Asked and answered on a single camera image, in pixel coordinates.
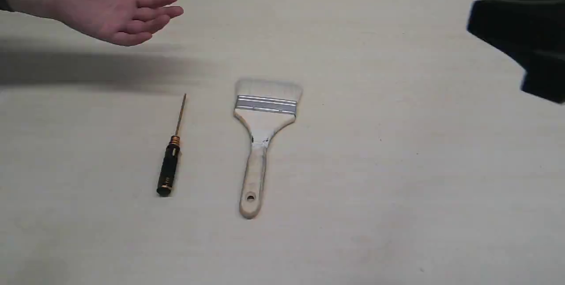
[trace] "paint brush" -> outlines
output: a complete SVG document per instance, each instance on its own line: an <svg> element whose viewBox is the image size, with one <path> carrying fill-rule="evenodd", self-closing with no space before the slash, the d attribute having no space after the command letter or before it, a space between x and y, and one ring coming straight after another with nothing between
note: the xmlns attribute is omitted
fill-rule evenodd
<svg viewBox="0 0 565 285"><path fill-rule="evenodd" d="M236 84L236 94L234 115L251 136L240 213L253 219L262 205L269 142L278 131L296 120L302 88L288 82L242 79Z"/></svg>

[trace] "handle hole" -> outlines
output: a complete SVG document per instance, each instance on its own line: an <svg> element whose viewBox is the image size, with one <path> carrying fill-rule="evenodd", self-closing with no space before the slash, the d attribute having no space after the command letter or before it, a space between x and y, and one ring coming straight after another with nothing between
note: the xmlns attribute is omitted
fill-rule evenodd
<svg viewBox="0 0 565 285"><path fill-rule="evenodd" d="M246 196L245 196L246 200L249 203L252 203L253 201L255 201L255 193L249 192Z"/></svg>

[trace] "screwdriver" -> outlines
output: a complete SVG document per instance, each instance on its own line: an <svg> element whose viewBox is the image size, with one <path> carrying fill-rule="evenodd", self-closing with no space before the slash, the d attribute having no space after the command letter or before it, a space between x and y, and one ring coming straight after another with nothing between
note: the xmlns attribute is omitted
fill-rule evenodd
<svg viewBox="0 0 565 285"><path fill-rule="evenodd" d="M171 142L167 145L165 150L165 157L163 158L163 165L161 166L161 174L159 175L159 182L157 184L157 193L161 197L168 197L173 189L173 182L175 182L176 166L178 163L178 155L180 154L180 137L178 136L178 129L180 128L180 121L182 120L182 112L184 111L184 103L186 102L186 94L182 98L182 106L178 114L178 122L175 134L171 136Z"/></svg>

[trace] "table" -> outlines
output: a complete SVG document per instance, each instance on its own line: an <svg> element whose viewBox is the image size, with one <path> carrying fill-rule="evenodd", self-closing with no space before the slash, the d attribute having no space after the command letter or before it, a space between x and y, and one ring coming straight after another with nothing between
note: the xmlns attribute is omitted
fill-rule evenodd
<svg viewBox="0 0 565 285"><path fill-rule="evenodd" d="M561 283L565 111L466 32L473 1L180 0L134 48L0 14L0 283ZM252 221L243 77L304 89Z"/></svg>

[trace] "brush bristles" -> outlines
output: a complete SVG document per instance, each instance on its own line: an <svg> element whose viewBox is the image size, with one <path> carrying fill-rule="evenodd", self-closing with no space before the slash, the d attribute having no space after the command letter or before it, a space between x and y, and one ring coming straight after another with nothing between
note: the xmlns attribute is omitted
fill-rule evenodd
<svg viewBox="0 0 565 285"><path fill-rule="evenodd" d="M236 95L259 96L296 101L302 96L302 88L290 82L242 79L236 84Z"/></svg>

